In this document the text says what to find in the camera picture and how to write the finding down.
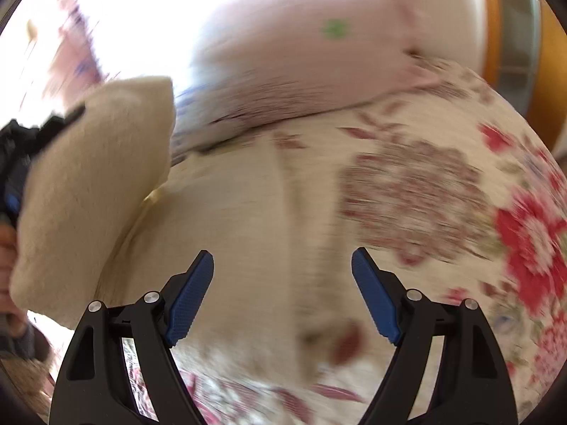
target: finger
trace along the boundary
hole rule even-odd
[[[8,224],[0,224],[0,245],[14,247],[16,245],[16,230]]]
[[[0,268],[9,268],[11,270],[17,258],[18,253],[15,249],[0,246]]]
[[[12,298],[7,292],[0,292],[0,313],[16,315],[18,317],[22,316],[22,310],[20,310],[15,303],[13,303]]]
[[[8,331],[10,336],[19,339],[23,337],[28,328],[28,318],[27,316],[16,315],[14,313],[8,315]]]
[[[0,268],[0,292],[8,292],[10,289],[10,275],[12,271],[7,268]]]

